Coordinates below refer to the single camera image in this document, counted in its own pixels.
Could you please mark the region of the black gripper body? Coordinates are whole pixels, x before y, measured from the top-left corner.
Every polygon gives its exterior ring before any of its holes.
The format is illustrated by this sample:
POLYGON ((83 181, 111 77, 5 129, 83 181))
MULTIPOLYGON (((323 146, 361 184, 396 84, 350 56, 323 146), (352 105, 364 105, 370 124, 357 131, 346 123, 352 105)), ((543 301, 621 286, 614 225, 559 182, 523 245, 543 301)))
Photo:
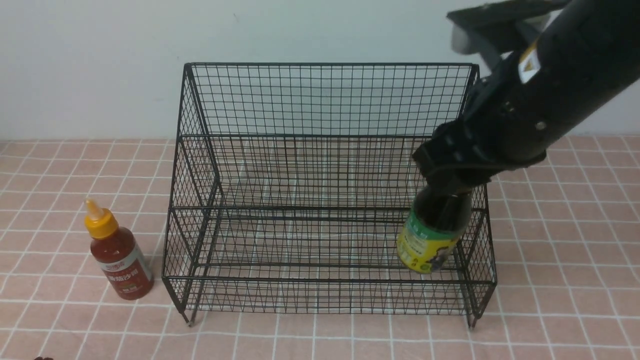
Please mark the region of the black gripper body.
POLYGON ((414 151, 413 161, 434 193, 469 192, 496 174, 546 158, 544 137, 515 99, 521 89, 515 69, 498 69, 473 87, 457 119, 438 126, 414 151))

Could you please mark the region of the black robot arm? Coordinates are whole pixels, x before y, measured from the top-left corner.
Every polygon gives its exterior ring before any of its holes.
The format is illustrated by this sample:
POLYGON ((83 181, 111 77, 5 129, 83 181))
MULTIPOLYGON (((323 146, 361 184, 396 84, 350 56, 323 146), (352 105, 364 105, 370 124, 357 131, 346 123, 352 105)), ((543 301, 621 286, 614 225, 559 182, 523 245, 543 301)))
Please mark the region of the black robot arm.
POLYGON ((448 12, 452 48, 491 73, 413 161, 436 194, 487 184, 547 149, 639 79, 637 0, 505 0, 448 12))

